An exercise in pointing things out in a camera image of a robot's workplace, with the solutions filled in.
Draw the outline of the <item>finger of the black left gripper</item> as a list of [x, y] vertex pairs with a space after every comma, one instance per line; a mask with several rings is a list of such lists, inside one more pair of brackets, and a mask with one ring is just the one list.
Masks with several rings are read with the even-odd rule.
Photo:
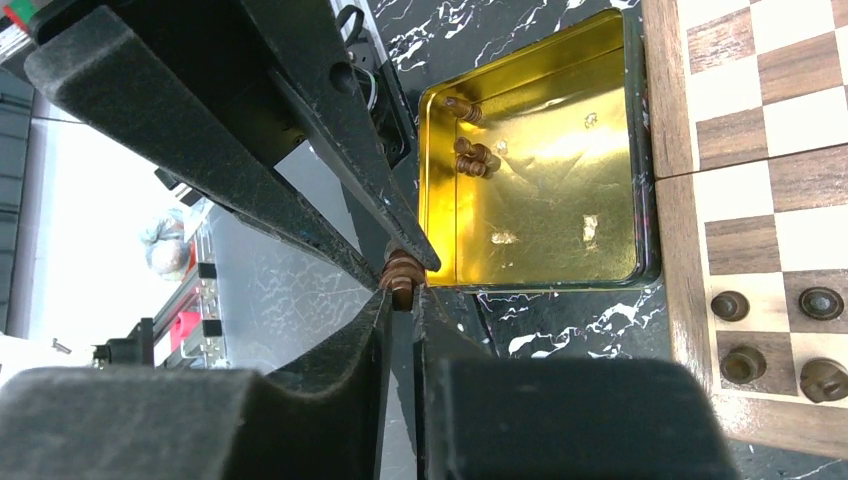
[[25, 61], [48, 100], [206, 195], [252, 228], [335, 264], [370, 290], [367, 260], [262, 164], [116, 13], [99, 6]]
[[394, 180], [327, 1], [244, 1], [270, 76], [318, 157], [425, 269], [441, 260]]

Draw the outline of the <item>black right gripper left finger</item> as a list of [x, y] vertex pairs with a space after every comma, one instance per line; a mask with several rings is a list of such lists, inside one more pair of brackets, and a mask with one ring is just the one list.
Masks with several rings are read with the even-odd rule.
[[5, 479], [375, 479], [391, 301], [269, 374], [51, 367], [1, 390]]

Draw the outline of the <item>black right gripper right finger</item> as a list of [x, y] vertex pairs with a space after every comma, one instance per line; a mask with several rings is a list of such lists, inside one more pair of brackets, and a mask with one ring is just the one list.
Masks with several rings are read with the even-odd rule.
[[507, 359], [413, 303], [422, 479], [734, 479], [700, 384], [657, 359]]

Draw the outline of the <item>dark pawn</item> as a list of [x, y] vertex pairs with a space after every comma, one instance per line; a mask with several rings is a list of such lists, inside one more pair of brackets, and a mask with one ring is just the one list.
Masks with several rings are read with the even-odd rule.
[[717, 318], [727, 322], [737, 322], [748, 315], [750, 303], [742, 293], [725, 290], [713, 297], [710, 308]]
[[847, 369], [832, 359], [812, 359], [801, 368], [799, 386], [813, 403], [841, 401], [847, 397]]

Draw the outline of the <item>dark tall piece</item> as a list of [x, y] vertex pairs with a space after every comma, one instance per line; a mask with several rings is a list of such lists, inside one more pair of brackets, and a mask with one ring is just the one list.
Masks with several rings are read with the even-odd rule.
[[843, 313], [845, 303], [842, 296], [835, 290], [816, 286], [801, 292], [798, 297], [798, 306], [805, 316], [813, 320], [830, 321]]

